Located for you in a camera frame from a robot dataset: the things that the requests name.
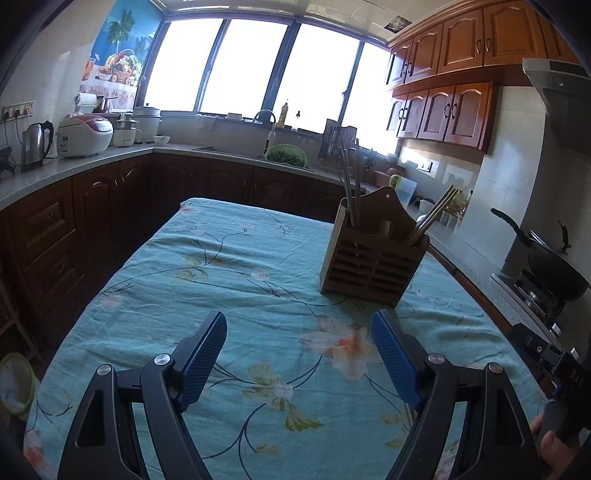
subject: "drawer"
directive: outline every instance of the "drawer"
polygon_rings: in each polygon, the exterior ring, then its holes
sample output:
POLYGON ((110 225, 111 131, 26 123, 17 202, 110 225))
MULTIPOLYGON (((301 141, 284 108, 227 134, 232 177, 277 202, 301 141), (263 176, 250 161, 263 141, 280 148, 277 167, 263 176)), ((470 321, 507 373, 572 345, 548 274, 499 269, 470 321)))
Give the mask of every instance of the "drawer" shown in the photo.
POLYGON ((47 313, 45 323, 56 346, 66 338, 91 297, 88 279, 82 275, 47 313))
POLYGON ((31 301, 47 312, 84 274, 80 248, 73 230, 25 268, 31 301))
POLYGON ((74 229, 70 179, 31 193, 10 206, 8 223, 19 263, 26 267, 74 229))

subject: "hand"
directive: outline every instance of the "hand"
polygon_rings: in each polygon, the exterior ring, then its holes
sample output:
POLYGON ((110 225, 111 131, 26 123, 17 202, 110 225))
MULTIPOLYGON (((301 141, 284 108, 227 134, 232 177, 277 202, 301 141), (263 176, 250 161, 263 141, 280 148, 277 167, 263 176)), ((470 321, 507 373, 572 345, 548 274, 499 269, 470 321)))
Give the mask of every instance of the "hand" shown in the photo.
MULTIPOLYGON (((530 424, 531 433, 536 437, 542 426, 543 414, 538 415, 530 424)), ((549 465, 551 471, 546 480, 557 480, 564 473, 570 462, 579 452, 579 439, 575 438, 572 445, 563 443, 554 432, 544 435, 540 443, 542 458, 549 465)))

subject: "cabinet door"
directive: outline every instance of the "cabinet door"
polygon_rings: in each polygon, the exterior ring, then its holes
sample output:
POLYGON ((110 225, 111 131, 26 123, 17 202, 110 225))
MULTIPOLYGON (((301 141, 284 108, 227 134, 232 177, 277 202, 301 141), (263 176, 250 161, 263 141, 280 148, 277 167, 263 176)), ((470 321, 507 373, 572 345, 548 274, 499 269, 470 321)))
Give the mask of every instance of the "cabinet door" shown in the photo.
POLYGON ((579 59, 565 42, 562 35, 544 18, 538 15, 538 19, 542 25, 542 32, 546 40, 548 58, 550 60, 569 61, 570 63, 580 64, 579 59))
POLYGON ((455 86, 429 90, 423 121, 418 132, 419 138, 443 141, 452 111, 455 86))
POLYGON ((398 133, 406 99, 407 95, 401 95, 400 97, 395 96, 392 98, 392 110, 390 112, 390 120, 388 121, 387 130, 398 133))
POLYGON ((191 183, 199 166, 197 157, 152 154, 150 195, 152 203, 152 229, 168 222, 178 212, 180 203, 193 194, 191 183))
POLYGON ((442 32, 443 24, 439 24, 413 38, 404 83, 433 77, 437 73, 442 32))
POLYGON ((248 203, 269 210, 301 215, 309 180, 293 173, 255 168, 248 203))
POLYGON ((121 263, 154 233, 150 215, 150 159, 127 158, 119 162, 119 231, 121 263))
POLYGON ((484 25, 482 10, 458 15, 443 24, 443 39, 437 74, 482 67, 484 25))
POLYGON ((524 57, 546 58, 538 16, 525 2, 484 9, 484 65, 521 64, 524 57))
POLYGON ((404 83, 407 74, 407 61, 409 59, 410 47, 413 40, 395 45, 392 48, 392 60, 390 62, 390 71, 388 75, 388 86, 396 87, 404 83))
POLYGON ((485 124, 491 83, 457 85, 445 141, 478 147, 485 124))
POLYGON ((246 204, 253 167, 223 160, 201 158, 197 175, 197 194, 225 202, 246 204))
POLYGON ((339 203, 346 195, 343 186, 327 181, 311 180, 309 192, 303 216, 334 223, 339 203))
POLYGON ((76 231, 86 269, 94 273, 96 291, 121 266, 117 253, 117 172, 117 163, 112 163, 72 178, 76 231))
POLYGON ((417 137, 428 93, 429 90, 423 90, 422 92, 408 94, 408 98, 404 103, 400 128, 398 129, 398 136, 400 138, 417 137))

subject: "frying pan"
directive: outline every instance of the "frying pan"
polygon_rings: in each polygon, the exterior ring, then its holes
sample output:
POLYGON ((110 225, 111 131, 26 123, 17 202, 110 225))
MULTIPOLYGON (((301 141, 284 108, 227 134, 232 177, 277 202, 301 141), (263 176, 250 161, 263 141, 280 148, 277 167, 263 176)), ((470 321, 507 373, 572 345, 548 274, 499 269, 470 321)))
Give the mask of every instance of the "frying pan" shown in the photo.
POLYGON ((491 208, 491 213, 506 221, 519 241, 529 248, 527 261, 532 273, 544 287, 564 301, 576 300, 587 291, 589 282, 548 245, 528 237, 506 213, 496 208, 491 208))

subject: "countertop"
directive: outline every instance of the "countertop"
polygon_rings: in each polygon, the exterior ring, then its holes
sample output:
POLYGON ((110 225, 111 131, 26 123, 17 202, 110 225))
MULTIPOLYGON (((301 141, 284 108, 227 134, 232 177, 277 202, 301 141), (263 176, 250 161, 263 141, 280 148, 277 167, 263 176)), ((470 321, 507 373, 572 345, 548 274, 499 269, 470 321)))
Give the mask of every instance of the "countertop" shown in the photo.
MULTIPOLYGON (((407 207, 407 213, 414 219, 421 215, 414 205, 407 207)), ((548 337, 548 333, 541 330, 517 302, 507 298, 507 294, 492 279, 492 274, 499 275, 501 272, 487 258, 468 245, 462 237, 439 222, 434 222, 429 227, 427 234, 433 248, 454 264, 491 301, 511 325, 523 323, 542 338, 548 341, 552 340, 548 337)))
MULTIPOLYGON (((109 147, 103 153, 85 158, 56 158, 46 160, 41 168, 33 171, 18 173, 14 178, 5 177, 0 180, 0 209, 6 208, 17 200, 22 199, 30 193, 71 177, 92 168, 107 165, 126 158, 138 157, 149 153, 177 154, 189 157, 212 158, 225 160, 234 163, 242 163, 257 167, 270 168, 272 170, 295 173, 311 179, 323 180, 336 185, 342 185, 338 174, 331 171, 324 171, 321 168, 306 169, 291 167, 278 163, 258 160, 245 155, 222 153, 208 150, 198 150, 199 145, 188 144, 167 144, 157 146, 154 144, 137 144, 132 147, 109 147)), ((371 186, 362 183, 363 192, 371 186)))

